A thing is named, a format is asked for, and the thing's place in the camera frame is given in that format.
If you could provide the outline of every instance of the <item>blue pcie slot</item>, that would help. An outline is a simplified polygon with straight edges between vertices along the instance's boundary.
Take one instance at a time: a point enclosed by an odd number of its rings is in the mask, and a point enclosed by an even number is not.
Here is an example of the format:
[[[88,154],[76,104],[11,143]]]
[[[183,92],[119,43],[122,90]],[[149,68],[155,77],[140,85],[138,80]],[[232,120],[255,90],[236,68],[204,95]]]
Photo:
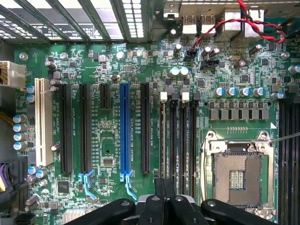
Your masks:
[[[120,84],[120,181],[125,182],[128,195],[136,200],[136,195],[131,192],[130,170],[130,86],[129,83]]]

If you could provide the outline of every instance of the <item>white pci slot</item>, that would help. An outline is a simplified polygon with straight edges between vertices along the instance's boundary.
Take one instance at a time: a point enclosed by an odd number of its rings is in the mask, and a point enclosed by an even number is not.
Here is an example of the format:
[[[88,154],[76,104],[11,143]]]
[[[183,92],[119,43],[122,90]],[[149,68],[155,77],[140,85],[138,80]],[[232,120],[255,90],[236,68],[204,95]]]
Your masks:
[[[35,109],[36,109],[36,161],[37,166],[53,163],[53,127],[52,127],[52,93],[49,80],[35,78]]]

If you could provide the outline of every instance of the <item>green circuit board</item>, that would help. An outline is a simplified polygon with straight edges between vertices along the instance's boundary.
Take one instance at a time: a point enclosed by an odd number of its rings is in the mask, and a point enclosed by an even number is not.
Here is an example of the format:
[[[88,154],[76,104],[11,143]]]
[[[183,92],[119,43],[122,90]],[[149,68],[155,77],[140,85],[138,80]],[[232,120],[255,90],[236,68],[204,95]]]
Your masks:
[[[208,156],[206,166],[201,163],[201,149],[206,134],[209,131],[215,132],[218,139],[224,140],[255,140],[261,131],[267,131],[271,139],[278,137],[278,103],[271,99],[271,94],[284,92],[287,83],[287,72],[290,60],[283,60],[281,52],[286,51],[286,45],[275,45],[274,48],[269,43],[260,41],[263,51],[254,55],[249,55],[249,49],[232,49],[230,43],[213,42],[204,40],[200,44],[202,51],[206,45],[217,47],[220,54],[215,58],[222,62],[222,65],[216,68],[201,68],[202,57],[196,57],[191,62],[184,61],[184,52],[187,47],[183,47],[181,53],[174,56],[173,49],[179,40],[164,39],[156,44],[113,44],[113,45],[19,45],[15,51],[15,62],[26,66],[27,84],[34,84],[35,78],[48,77],[48,68],[44,63],[48,57],[53,57],[54,63],[60,66],[60,72],[63,75],[61,81],[71,85],[72,98],[72,161],[73,171],[70,174],[64,174],[60,171],[60,154],[54,152],[54,163],[48,165],[49,170],[46,176],[47,185],[41,187],[39,182],[30,184],[30,194],[38,194],[40,204],[35,213],[37,214],[37,224],[57,225],[62,224],[63,214],[67,210],[96,209],[119,198],[129,198],[124,182],[120,182],[120,83],[130,84],[130,169],[133,170],[131,178],[131,191],[140,197],[146,194],[154,193],[154,178],[162,176],[161,159],[161,114],[162,104],[160,103],[160,92],[170,90],[173,87],[175,93],[180,90],[188,90],[192,100],[194,93],[200,94],[200,101],[196,108],[196,127],[195,127],[195,183],[194,192],[190,190],[191,181],[189,174],[189,154],[186,155],[187,169],[184,172],[184,191],[178,182],[179,164],[181,157],[177,158],[178,169],[175,189],[178,194],[192,195],[197,203],[201,203],[202,190],[206,190],[205,198],[215,197],[214,193],[214,165],[215,156]],[[182,41],[184,46],[190,46],[194,41]],[[124,53],[124,59],[118,60],[116,54]],[[20,53],[27,53],[28,59],[22,61],[19,58]],[[67,60],[60,60],[60,53],[67,53]],[[93,61],[89,57],[90,53],[99,53],[106,56],[106,62],[100,63]],[[241,69],[234,69],[236,61],[229,60],[230,56],[239,56],[248,62],[248,66]],[[70,62],[75,62],[75,67],[70,66]],[[170,76],[170,70],[173,67],[187,67],[188,75],[182,77]],[[112,81],[111,76],[117,75],[118,80]],[[93,200],[86,196],[82,182],[79,182],[80,173],[80,105],[79,105],[79,84],[90,84],[91,90],[91,146],[92,146],[92,170],[94,176],[91,178],[91,188],[89,191],[96,196]],[[99,86],[107,83],[111,88],[111,108],[100,109]],[[150,172],[144,174],[141,171],[141,83],[150,85]],[[252,94],[249,97],[228,97],[223,95],[216,97],[214,90],[222,87],[224,90],[230,87],[236,87],[237,90],[248,87],[252,90],[263,87],[262,97],[255,97]],[[27,93],[17,93],[17,112],[27,114],[26,101]],[[166,118],[166,168],[169,169],[169,163],[173,155],[170,153],[170,126],[171,126],[171,108],[170,101],[165,105]],[[53,109],[53,142],[60,140],[59,125],[59,102],[58,94],[52,94]],[[245,117],[236,120],[223,120],[223,110],[259,110],[266,113],[266,117],[248,118]],[[212,110],[218,110],[220,113],[217,118],[212,118]],[[191,104],[188,104],[185,114],[186,130],[184,134],[180,133],[182,124],[180,123],[180,107],[177,108],[175,116],[175,153],[180,154],[180,143],[184,138],[186,148],[190,148],[190,128]],[[35,143],[35,125],[28,124],[27,132],[29,138],[27,141]],[[272,221],[277,220],[277,195],[278,195],[278,146],[274,146],[274,180],[273,180],[273,205]],[[21,151],[20,155],[26,155],[28,151],[34,151],[35,148],[27,148]],[[268,164],[267,156],[258,154],[260,170],[260,204],[257,208],[263,208],[268,198]],[[112,159],[112,164],[104,165],[104,158]],[[201,187],[202,173],[205,171],[205,188]],[[58,214],[51,212],[51,203],[58,203]]]

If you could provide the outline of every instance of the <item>pci slot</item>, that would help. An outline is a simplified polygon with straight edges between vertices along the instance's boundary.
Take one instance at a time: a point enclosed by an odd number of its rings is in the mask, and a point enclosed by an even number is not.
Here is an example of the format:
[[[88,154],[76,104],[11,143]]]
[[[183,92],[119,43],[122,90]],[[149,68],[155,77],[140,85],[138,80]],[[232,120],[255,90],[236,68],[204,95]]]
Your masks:
[[[37,166],[53,163],[53,126],[52,93],[49,80],[35,78],[35,127],[36,127],[36,162]]]
[[[136,195],[131,192],[130,170],[130,86],[129,83],[120,84],[120,181],[125,182],[127,194],[135,200]]]
[[[172,179],[173,184],[176,184],[176,123],[177,123],[177,103],[178,101],[170,101],[170,144],[169,144],[169,177]]]
[[[160,104],[160,171],[163,178],[167,178],[166,163],[166,107],[165,103]]]
[[[80,172],[92,169],[90,85],[80,84]]]
[[[194,101],[192,103],[192,107],[190,109],[190,150],[189,150],[189,158],[190,158],[190,172],[189,172],[189,195],[194,198],[195,197],[195,186],[196,186],[196,120],[197,120],[197,107],[198,102]]]
[[[181,102],[179,109],[180,159],[179,159],[179,188],[180,194],[185,195],[185,171],[187,167],[187,108]]]
[[[101,83],[100,86],[100,109],[111,108],[111,87],[107,83]]]
[[[141,83],[141,158],[142,173],[150,172],[150,94],[149,83]]]
[[[291,99],[279,104],[279,137],[300,132],[300,104]],[[294,137],[279,142],[279,221],[282,225],[299,224],[299,147],[300,138]]]
[[[73,170],[72,155],[72,105],[71,86],[61,84],[59,86],[60,105],[60,171],[70,173]]]

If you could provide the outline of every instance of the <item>mounting screw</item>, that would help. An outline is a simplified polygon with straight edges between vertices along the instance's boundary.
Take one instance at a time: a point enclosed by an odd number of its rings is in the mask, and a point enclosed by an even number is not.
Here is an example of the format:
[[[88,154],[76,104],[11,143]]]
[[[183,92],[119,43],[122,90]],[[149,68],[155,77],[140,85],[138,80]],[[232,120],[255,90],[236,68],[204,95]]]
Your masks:
[[[211,206],[211,207],[216,206],[215,202],[213,202],[213,201],[209,201],[209,202],[207,202],[207,204],[208,204],[209,206]]]
[[[157,197],[157,196],[154,196],[154,197],[152,197],[151,199],[154,200],[154,201],[158,201],[160,198]]]
[[[175,198],[175,200],[178,201],[178,202],[181,202],[181,201],[183,201],[183,198],[180,197],[180,196],[177,196],[177,197]]]
[[[125,201],[125,202],[123,202],[123,203],[121,204],[121,206],[129,206],[129,205],[130,205],[130,203],[127,202],[127,201]]]

